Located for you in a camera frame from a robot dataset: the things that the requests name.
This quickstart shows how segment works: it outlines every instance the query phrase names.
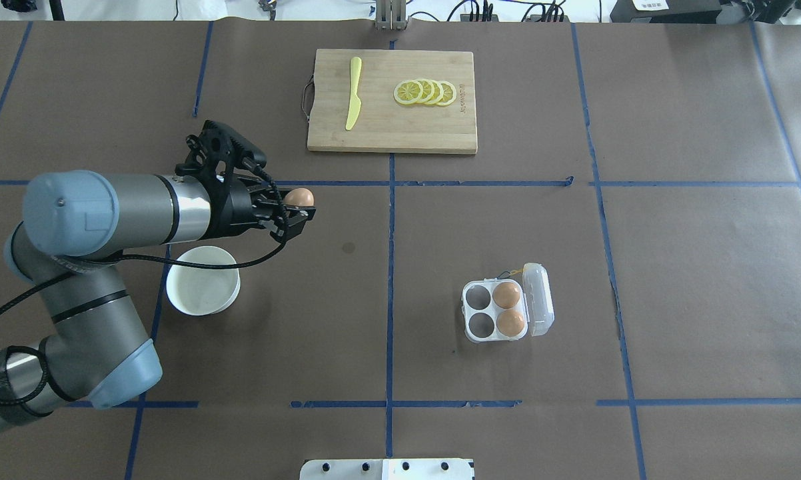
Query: gray tabletop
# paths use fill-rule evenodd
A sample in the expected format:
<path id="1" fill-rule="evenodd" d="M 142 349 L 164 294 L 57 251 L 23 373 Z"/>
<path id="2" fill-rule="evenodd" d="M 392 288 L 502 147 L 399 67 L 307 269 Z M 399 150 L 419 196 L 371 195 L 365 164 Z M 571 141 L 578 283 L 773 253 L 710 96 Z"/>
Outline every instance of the gray tabletop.
<path id="1" fill-rule="evenodd" d="M 318 48 L 473 51 L 479 153 L 307 151 Z M 318 215 L 211 317 L 172 308 L 159 265 L 122 264 L 163 379 L 1 434 L 0 478 L 389 456 L 471 458 L 478 478 L 801 478 L 801 27 L 0 23 L 0 252 L 27 180 L 171 172 L 205 119 Z M 526 261 L 549 271 L 552 330 L 470 343 L 462 286 Z M 0 255 L 0 304 L 24 289 Z M 0 348 L 51 330 L 31 299 Z"/>

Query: wooden cutting board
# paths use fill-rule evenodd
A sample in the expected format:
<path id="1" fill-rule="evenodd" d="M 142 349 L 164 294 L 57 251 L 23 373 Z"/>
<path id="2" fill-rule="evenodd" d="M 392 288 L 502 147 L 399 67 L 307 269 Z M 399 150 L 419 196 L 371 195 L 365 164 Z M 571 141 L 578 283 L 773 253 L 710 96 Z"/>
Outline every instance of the wooden cutting board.
<path id="1" fill-rule="evenodd" d="M 362 59 L 362 107 L 353 130 L 346 131 L 352 57 Z M 395 85 L 420 78 L 456 85 L 454 103 L 447 107 L 398 104 Z M 319 49 L 308 144 L 310 150 L 330 152 L 477 153 L 473 55 Z"/>

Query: white cup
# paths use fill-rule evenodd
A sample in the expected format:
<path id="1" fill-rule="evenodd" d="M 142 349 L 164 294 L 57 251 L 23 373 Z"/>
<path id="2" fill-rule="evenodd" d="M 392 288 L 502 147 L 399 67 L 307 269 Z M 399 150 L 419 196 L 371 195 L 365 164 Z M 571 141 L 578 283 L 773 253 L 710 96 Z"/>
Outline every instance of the white cup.
<path id="1" fill-rule="evenodd" d="M 230 265 L 235 259 L 226 250 L 205 245 L 187 250 L 180 261 Z M 179 312 L 188 315 L 213 315 L 225 310 L 238 298 L 240 273 L 237 268 L 208 270 L 173 265 L 167 276 L 167 297 Z"/>

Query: knife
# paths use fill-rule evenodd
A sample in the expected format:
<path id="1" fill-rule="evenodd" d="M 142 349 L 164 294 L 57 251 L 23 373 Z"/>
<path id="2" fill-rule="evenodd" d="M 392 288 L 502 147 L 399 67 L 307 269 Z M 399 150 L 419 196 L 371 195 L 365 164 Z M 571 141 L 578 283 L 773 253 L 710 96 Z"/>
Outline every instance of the knife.
<path id="1" fill-rule="evenodd" d="M 362 107 L 362 101 L 359 99 L 359 78 L 362 73 L 362 59 L 360 57 L 353 57 L 350 59 L 350 104 L 348 106 L 348 121 L 345 125 L 345 130 L 350 131 L 353 125 L 356 125 L 356 119 L 359 118 L 359 111 Z"/>

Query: egg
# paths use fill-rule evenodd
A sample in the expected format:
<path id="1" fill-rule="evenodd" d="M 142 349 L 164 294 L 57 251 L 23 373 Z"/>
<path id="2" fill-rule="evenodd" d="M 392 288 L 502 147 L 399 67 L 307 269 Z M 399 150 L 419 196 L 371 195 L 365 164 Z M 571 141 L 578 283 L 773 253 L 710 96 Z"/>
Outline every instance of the egg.
<path id="1" fill-rule="evenodd" d="M 513 282 L 501 282 L 492 291 L 492 300 L 495 300 L 495 304 L 502 308 L 516 307 L 520 297 L 522 297 L 522 291 L 520 291 L 519 285 Z"/>
<path id="2" fill-rule="evenodd" d="M 292 189 L 292 191 L 288 192 L 288 195 L 285 195 L 283 200 L 285 205 L 291 205 L 291 207 L 315 206 L 315 196 L 312 195 L 310 189 Z"/>
<path id="3" fill-rule="evenodd" d="M 507 337 L 516 337 L 525 328 L 525 318 L 516 310 L 504 310 L 498 316 L 498 331 Z"/>

